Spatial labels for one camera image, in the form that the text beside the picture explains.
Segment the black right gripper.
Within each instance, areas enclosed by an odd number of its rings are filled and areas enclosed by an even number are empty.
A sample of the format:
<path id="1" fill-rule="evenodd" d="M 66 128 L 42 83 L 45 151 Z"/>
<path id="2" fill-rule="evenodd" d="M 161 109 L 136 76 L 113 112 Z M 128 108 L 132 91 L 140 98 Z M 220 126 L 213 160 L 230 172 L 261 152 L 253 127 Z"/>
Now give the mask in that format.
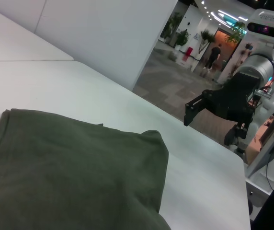
<path id="1" fill-rule="evenodd" d="M 224 145 L 247 146 L 247 131 L 252 121 L 254 108 L 248 101 L 259 87 L 260 80 L 237 72 L 219 90 L 204 90 L 185 104 L 183 124 L 187 127 L 204 109 L 225 120 L 237 122 L 225 135 Z"/>

